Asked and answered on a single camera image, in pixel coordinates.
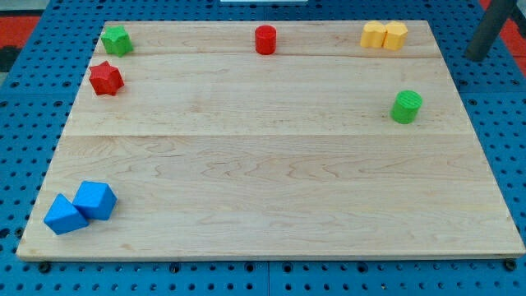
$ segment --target yellow block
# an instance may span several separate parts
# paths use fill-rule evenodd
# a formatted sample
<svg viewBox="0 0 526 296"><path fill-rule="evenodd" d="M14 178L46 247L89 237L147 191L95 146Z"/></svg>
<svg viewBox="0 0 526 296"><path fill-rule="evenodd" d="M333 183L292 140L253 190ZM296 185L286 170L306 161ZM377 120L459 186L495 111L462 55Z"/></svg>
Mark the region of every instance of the yellow block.
<svg viewBox="0 0 526 296"><path fill-rule="evenodd" d="M403 22L392 21L385 25L387 34L384 40L384 49L399 50L404 46L408 36L408 27Z"/></svg>
<svg viewBox="0 0 526 296"><path fill-rule="evenodd" d="M362 39L360 46L364 48L379 49L384 43L385 26L379 21L369 21L363 26Z"/></svg>

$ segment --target red cylinder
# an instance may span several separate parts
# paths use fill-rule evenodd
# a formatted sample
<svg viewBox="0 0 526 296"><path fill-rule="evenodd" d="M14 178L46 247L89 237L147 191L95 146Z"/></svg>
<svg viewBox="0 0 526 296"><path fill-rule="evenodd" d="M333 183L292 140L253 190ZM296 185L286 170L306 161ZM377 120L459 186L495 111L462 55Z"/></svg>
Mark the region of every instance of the red cylinder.
<svg viewBox="0 0 526 296"><path fill-rule="evenodd" d="M259 54L272 54L276 51L276 28L260 25L256 29L256 51Z"/></svg>

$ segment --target green cylinder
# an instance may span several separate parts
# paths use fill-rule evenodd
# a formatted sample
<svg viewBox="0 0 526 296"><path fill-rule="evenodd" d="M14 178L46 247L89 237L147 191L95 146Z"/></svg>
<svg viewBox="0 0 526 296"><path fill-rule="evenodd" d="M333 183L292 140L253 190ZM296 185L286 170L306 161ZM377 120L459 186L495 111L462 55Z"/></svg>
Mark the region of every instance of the green cylinder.
<svg viewBox="0 0 526 296"><path fill-rule="evenodd" d="M422 97L415 91L402 90L396 95L396 101L391 109L391 118L397 123L412 123L422 106Z"/></svg>

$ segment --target red surface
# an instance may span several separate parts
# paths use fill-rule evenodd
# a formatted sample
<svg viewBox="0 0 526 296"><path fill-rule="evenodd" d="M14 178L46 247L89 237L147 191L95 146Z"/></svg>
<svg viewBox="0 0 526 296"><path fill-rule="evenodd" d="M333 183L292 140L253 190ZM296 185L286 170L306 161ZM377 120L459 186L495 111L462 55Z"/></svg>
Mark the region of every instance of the red surface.
<svg viewBox="0 0 526 296"><path fill-rule="evenodd" d="M486 9L491 0L479 0L480 4ZM506 47L514 57L517 65L526 76L526 40L520 35L519 27L510 19L506 21L501 31L501 38Z"/></svg>
<svg viewBox="0 0 526 296"><path fill-rule="evenodd" d="M108 61L90 67L90 71L90 82L97 95L116 95L117 90L124 86L121 72Z"/></svg>
<svg viewBox="0 0 526 296"><path fill-rule="evenodd" d="M260 25L256 29L256 51L260 54L272 54L276 50L276 28L272 25Z"/></svg>
<svg viewBox="0 0 526 296"><path fill-rule="evenodd" d="M9 45L23 48L39 20L40 16L0 17L0 48Z"/></svg>

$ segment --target red block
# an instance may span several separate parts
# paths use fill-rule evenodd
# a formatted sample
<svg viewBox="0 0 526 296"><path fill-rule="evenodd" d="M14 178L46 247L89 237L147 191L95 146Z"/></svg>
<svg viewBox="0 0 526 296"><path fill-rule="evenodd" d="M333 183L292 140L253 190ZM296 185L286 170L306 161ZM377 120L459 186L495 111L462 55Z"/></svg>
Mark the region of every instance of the red block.
<svg viewBox="0 0 526 296"><path fill-rule="evenodd" d="M90 67L90 70L90 82L97 95L116 95L117 90L124 86L121 72L108 61Z"/></svg>
<svg viewBox="0 0 526 296"><path fill-rule="evenodd" d="M276 28L260 25L256 29L256 51L259 54L272 54L276 50Z"/></svg>

